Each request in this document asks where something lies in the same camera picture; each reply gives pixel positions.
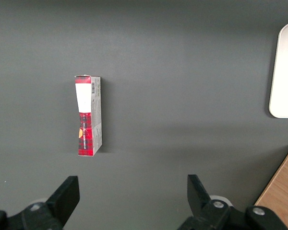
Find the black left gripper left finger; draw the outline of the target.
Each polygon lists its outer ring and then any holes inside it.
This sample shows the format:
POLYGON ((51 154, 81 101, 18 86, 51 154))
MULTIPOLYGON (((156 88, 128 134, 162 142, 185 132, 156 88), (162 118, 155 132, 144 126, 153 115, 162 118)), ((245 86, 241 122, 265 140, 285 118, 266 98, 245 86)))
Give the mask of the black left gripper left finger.
POLYGON ((69 176, 45 201, 11 217, 0 210, 0 230, 61 230, 80 200, 78 176, 69 176))

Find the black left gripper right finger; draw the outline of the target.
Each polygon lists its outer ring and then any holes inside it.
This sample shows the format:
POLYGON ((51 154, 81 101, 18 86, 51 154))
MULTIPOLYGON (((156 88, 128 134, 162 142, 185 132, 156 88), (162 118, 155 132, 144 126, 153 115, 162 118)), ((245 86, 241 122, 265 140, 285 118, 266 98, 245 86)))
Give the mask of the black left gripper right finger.
POLYGON ((212 199, 199 177, 187 177, 187 198, 192 211, 179 230, 287 230, 271 209, 249 206, 241 212, 221 199, 212 199))

